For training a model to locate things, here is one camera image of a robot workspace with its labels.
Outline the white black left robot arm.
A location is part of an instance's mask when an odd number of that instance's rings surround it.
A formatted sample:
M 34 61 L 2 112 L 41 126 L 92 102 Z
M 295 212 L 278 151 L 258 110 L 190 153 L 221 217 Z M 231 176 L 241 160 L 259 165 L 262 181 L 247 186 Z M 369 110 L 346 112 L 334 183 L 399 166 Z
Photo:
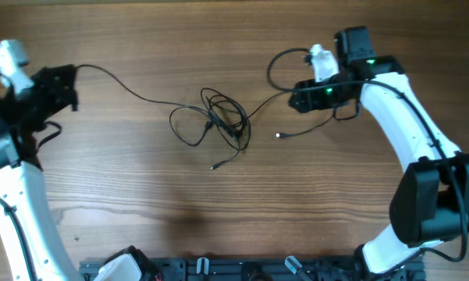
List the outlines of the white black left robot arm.
M 50 117 L 78 107 L 74 65 L 43 68 L 32 86 L 0 97 L 0 237 L 14 280 L 79 280 L 46 199 L 37 157 Z

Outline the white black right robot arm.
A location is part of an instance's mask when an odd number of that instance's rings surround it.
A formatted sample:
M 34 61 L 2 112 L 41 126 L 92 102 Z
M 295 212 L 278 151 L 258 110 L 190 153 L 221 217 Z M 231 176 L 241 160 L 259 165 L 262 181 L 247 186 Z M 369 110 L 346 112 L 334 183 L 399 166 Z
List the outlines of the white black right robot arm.
M 354 101 L 375 118 L 401 164 L 403 175 L 389 205 L 389 224 L 359 246 L 354 279 L 406 275 L 408 265 L 439 245 L 469 236 L 469 153 L 434 123 L 414 94 L 399 61 L 379 56 L 366 27 L 349 27 L 334 38 L 334 51 L 316 44 L 305 51 L 314 72 L 295 84 L 289 104 L 298 112 L 339 108 Z

